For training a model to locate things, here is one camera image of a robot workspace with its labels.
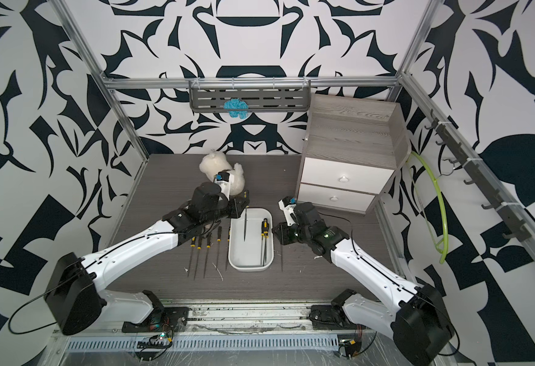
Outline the yellow black file tool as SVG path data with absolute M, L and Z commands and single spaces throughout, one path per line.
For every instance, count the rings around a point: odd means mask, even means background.
M 194 273 L 193 273 L 193 280 L 197 279 L 197 271 L 199 268 L 199 261 L 200 261 L 200 253 L 203 246 L 203 237 L 199 236 L 197 241 L 197 251 L 196 251 L 196 257 L 195 257 L 195 267 L 194 267 Z
M 221 242 L 222 242 L 222 227 L 219 226 L 217 230 L 217 240 L 216 240 L 216 258 L 214 265 L 218 268 L 219 267 L 219 259 L 220 259 L 220 252 L 221 252 Z
M 225 271 L 229 268 L 229 253 L 230 253 L 230 242 L 231 242 L 232 228 L 229 227 L 228 237 L 227 237 L 227 250 L 226 250 L 226 260 L 225 260 Z
M 203 266 L 203 278 L 206 278 L 207 273 L 207 266 L 209 261 L 209 252 L 212 248 L 212 233 L 209 233 L 206 237 L 206 254 L 205 254 L 205 261 Z

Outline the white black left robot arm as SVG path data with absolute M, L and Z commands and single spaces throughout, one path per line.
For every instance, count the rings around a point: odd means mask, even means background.
M 164 332 L 169 316 L 151 291 L 135 294 L 110 291 L 119 277 L 161 253 L 173 250 L 223 218 L 239 218 L 250 203 L 249 192 L 228 196 L 227 183 L 205 182 L 192 198 L 148 229 L 83 258 L 62 256 L 44 300 L 65 336 L 98 323 L 123 322 L 132 332 Z

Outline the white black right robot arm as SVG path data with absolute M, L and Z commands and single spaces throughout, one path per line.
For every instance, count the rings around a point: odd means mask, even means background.
M 283 245 L 306 244 L 317 256 L 346 271 L 376 298 L 368 300 L 350 289 L 331 303 L 353 324 L 391 338 L 413 365 L 429 365 L 457 334 L 440 292 L 417 285 L 368 255 L 353 237 L 329 226 L 310 202 L 280 200 L 284 222 L 273 228 Z

